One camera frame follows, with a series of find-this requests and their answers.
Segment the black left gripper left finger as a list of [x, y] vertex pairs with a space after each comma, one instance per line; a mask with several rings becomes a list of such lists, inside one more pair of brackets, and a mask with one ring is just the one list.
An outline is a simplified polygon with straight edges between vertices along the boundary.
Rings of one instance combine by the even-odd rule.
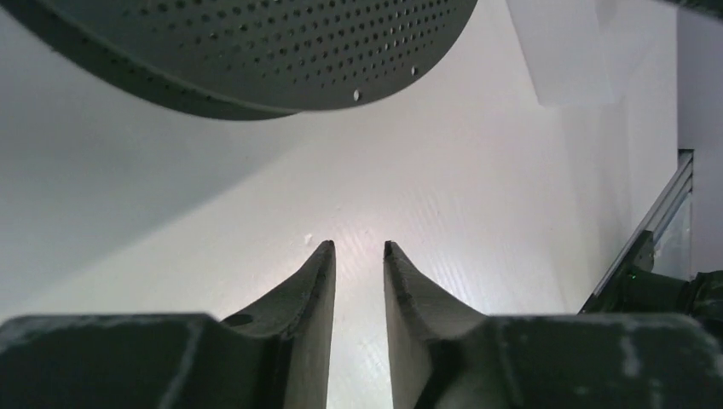
[[335, 246], [255, 302], [208, 314], [29, 315], [1, 327], [4, 408], [323, 408]]

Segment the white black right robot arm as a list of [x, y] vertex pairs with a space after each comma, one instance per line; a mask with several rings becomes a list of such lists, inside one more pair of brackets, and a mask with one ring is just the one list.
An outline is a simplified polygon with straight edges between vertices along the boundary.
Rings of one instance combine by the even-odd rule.
[[643, 230], [586, 300], [585, 313], [676, 313], [722, 340], [722, 272], [691, 279], [656, 274], [653, 232]]

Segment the clear plastic two-compartment tray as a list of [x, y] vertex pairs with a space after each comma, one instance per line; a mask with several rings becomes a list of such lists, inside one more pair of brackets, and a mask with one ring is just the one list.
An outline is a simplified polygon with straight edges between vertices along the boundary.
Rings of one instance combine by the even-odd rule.
[[537, 100], [582, 107], [615, 100], [593, 1], [506, 3]]

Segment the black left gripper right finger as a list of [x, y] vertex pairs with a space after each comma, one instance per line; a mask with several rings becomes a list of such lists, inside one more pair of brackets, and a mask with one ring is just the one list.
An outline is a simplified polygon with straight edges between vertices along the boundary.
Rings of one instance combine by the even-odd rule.
[[485, 315], [384, 250], [396, 408], [719, 408], [722, 350], [681, 314]]

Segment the dark grey perforated spool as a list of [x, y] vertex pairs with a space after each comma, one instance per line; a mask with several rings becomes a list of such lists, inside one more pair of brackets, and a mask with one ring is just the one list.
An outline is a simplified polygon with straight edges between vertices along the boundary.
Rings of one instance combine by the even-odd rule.
[[85, 71], [153, 104], [253, 121], [357, 107], [420, 79], [476, 4], [457, 0], [4, 1]]

